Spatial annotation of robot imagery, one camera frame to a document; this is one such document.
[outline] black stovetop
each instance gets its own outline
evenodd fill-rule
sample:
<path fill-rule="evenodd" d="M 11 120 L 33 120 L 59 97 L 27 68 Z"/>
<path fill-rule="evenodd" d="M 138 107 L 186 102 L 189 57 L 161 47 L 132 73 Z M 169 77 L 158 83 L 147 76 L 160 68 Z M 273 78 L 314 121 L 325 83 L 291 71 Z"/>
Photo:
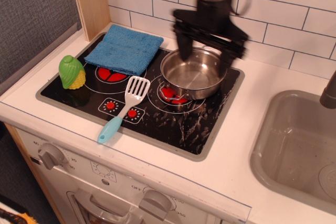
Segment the black stovetop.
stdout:
<path fill-rule="evenodd" d="M 78 57 L 86 71 L 83 87 L 65 90 L 56 75 L 38 92 L 37 98 L 102 125 L 118 115 L 124 106 L 124 90 L 130 76 L 98 68 L 84 60 L 102 38 L 103 35 Z M 197 156 L 204 156 L 202 151 L 206 143 L 213 141 L 220 127 L 215 125 L 222 124 L 229 107 L 228 100 L 234 96 L 233 87 L 238 86 L 237 79 L 243 74 L 240 70 L 229 69 L 220 89 L 207 99 L 167 101 L 159 90 L 162 89 L 168 97 L 173 96 L 164 87 L 160 71 L 161 61 L 168 53 L 159 49 L 141 75 L 151 81 L 151 87 L 145 99 L 133 108 L 136 117 L 124 117 L 120 131 L 182 156 L 187 152 L 197 159 Z M 109 102 L 114 103 L 113 109 L 107 106 Z"/>

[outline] white countertop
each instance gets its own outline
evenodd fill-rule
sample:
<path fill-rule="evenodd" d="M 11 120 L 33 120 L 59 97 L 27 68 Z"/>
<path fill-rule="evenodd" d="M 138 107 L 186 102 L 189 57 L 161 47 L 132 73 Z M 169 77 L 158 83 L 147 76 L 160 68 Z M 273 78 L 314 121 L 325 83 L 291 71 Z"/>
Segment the white countertop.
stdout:
<path fill-rule="evenodd" d="M 78 55 L 89 43 L 82 31 L 58 47 L 0 98 L 0 120 L 55 143 L 103 158 L 102 164 L 140 179 L 164 193 L 226 217 L 247 223 L 336 223 L 336 216 L 264 187 L 249 165 L 260 123 L 269 100 L 285 90 L 321 94 L 328 81 L 252 60 L 235 60 L 245 78 L 208 156 L 194 162 L 117 133 L 98 145 L 102 126 L 40 102 L 36 92 L 58 72 L 65 55 Z M 176 49 L 165 38 L 163 48 Z"/>

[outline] blue dish towel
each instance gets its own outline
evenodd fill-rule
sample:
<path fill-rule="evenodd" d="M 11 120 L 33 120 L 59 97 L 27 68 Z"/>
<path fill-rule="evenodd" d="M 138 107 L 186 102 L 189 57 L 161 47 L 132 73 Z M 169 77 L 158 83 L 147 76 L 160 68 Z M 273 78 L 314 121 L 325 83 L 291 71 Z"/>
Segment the blue dish towel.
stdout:
<path fill-rule="evenodd" d="M 163 38 L 112 25 L 104 39 L 85 57 L 87 63 L 131 76 L 141 75 Z"/>

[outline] sink drain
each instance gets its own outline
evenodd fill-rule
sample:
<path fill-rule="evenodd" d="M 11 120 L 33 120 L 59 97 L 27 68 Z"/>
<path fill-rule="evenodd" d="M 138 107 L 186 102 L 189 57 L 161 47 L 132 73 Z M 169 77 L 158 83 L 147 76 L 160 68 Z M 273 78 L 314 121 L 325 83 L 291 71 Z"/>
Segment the sink drain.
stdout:
<path fill-rule="evenodd" d="M 336 200 L 336 164 L 327 165 L 322 168 L 319 180 L 325 193 Z"/>

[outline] light blue handle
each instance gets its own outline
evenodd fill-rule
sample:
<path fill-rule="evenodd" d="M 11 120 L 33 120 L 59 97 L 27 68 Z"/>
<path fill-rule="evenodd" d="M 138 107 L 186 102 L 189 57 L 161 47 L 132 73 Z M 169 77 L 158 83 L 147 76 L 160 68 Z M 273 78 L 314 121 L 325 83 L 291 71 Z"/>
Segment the light blue handle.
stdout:
<path fill-rule="evenodd" d="M 121 117 L 116 116 L 115 118 L 112 118 L 101 130 L 97 142 L 100 144 L 107 142 L 117 132 L 121 123 L 122 123 Z"/>

